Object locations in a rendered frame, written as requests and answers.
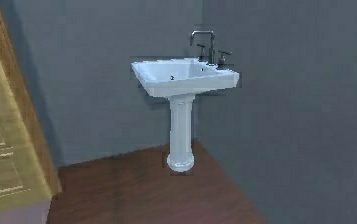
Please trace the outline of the grey metal faucet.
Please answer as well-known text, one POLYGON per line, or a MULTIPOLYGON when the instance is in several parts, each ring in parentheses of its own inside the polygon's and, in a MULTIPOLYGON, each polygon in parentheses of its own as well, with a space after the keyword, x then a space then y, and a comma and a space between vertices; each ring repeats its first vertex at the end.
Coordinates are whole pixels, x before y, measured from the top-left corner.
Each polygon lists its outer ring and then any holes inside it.
POLYGON ((210 66, 217 66, 217 70, 225 70, 226 69, 226 55, 231 55, 230 51, 219 50, 221 57, 218 60, 218 63, 215 63, 215 33, 211 30, 194 30, 190 34, 190 45, 193 45, 194 39, 196 35, 209 35, 210 36, 210 48, 208 54, 207 64, 210 66))

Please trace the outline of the light wooden room door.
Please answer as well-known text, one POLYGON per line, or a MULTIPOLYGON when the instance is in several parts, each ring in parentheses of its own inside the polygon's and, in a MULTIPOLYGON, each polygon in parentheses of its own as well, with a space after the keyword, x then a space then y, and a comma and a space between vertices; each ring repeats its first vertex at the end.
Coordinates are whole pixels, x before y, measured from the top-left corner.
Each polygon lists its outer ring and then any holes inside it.
POLYGON ((0 7, 0 212, 61 191, 0 7))

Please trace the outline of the white pedestal sink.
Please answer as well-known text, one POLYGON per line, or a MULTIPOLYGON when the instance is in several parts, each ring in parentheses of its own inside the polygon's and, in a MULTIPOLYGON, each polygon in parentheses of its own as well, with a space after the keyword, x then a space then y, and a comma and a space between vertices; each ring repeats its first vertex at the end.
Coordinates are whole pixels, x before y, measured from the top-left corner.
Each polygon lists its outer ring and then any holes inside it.
POLYGON ((176 172, 195 163, 191 148, 192 104, 198 94, 235 88, 240 74, 196 58, 132 62, 131 68, 151 97, 166 98, 170 105, 170 151, 166 158, 176 172))

